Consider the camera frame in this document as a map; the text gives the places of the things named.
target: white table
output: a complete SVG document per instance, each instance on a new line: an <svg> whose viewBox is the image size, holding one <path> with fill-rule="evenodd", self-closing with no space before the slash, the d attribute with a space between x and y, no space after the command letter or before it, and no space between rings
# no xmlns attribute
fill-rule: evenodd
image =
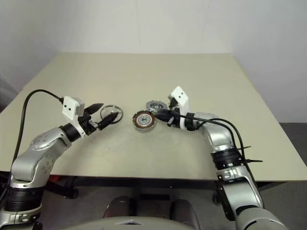
<svg viewBox="0 0 307 230"><path fill-rule="evenodd" d="M78 140L57 161L52 174L216 179L202 136L158 121L148 133L136 131L132 116L146 102L161 100L180 85L194 112L215 113L241 133L258 181L307 180L307 167L274 116L230 54L73 54L55 57L0 114L0 170L8 171L27 94L46 89L93 103L116 104L121 122ZM93 120L100 120L99 112ZM44 93L30 100L20 153L38 134L66 124L61 104Z"/></svg>

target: white wall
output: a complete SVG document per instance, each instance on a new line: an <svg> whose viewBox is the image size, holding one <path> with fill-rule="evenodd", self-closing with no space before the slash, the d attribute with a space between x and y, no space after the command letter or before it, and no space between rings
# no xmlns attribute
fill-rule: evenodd
<svg viewBox="0 0 307 230"><path fill-rule="evenodd" d="M0 0L0 79L18 92L61 51L233 53L280 122L307 122L306 37L305 0Z"/></svg>

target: gray floor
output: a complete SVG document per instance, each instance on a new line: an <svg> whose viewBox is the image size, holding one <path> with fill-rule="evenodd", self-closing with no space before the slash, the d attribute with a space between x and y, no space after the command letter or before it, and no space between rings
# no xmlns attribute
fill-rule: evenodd
<svg viewBox="0 0 307 230"><path fill-rule="evenodd" d="M307 124L281 124L293 145L307 163ZM130 196L130 188L79 187L75 200L46 192L40 221L46 230L56 230L84 221L101 218L108 203L118 196ZM173 189L173 196L187 199L194 207L202 230L234 230L235 224L215 206L212 191ZM307 229L307 182L284 183L261 192L266 208L291 230Z"/></svg>

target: gear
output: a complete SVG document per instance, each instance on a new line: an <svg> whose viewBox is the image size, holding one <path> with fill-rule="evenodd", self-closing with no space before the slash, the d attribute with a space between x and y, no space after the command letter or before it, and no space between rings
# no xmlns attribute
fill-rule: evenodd
<svg viewBox="0 0 307 230"><path fill-rule="evenodd" d="M140 132L148 132L154 128L155 116L149 111L138 111L132 118L134 127Z"/></svg>
<svg viewBox="0 0 307 230"><path fill-rule="evenodd" d="M161 109L167 109L167 105L161 101L150 101L146 103L146 108L156 114Z"/></svg>

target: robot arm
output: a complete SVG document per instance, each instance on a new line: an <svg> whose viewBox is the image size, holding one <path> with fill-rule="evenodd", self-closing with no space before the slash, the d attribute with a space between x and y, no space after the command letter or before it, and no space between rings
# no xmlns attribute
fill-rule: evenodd
<svg viewBox="0 0 307 230"><path fill-rule="evenodd" d="M63 113L68 124L53 128L37 136L27 151L12 164L12 177L7 188L6 203L0 211L0 229L3 226L32 224L39 218L44 187L55 161L71 146L72 142L90 135L97 128L102 130L111 124L118 112L111 113L101 122L91 120L103 104L93 104L84 109L80 99L64 97Z"/></svg>
<svg viewBox="0 0 307 230"><path fill-rule="evenodd" d="M238 152L230 132L223 126L195 120L217 118L209 113L192 113L188 97L181 87L171 93L170 110L160 110L157 118L183 130L199 130L211 147L217 169L217 191L229 220L236 221L237 230L287 229L271 212L263 208L263 201L246 162Z"/></svg>

